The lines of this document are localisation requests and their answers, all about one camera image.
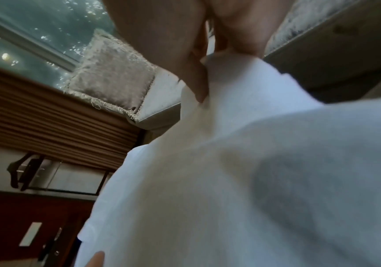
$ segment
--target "white garment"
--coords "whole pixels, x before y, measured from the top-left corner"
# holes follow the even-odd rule
[[[128,153],[76,267],[381,266],[381,101],[323,106],[289,75],[213,55],[210,96]]]

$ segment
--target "person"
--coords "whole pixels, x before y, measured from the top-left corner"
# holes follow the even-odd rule
[[[76,267],[381,266],[381,99],[326,106],[262,61],[293,1],[104,3],[189,88],[106,184]],[[200,62],[207,18],[230,49]]]

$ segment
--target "curtain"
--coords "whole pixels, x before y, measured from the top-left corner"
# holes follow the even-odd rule
[[[0,70],[0,146],[117,169],[139,132],[116,113]]]

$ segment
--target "brown curtain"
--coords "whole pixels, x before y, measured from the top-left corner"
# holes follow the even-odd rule
[[[0,70],[0,146],[117,169],[139,132],[116,113]]]

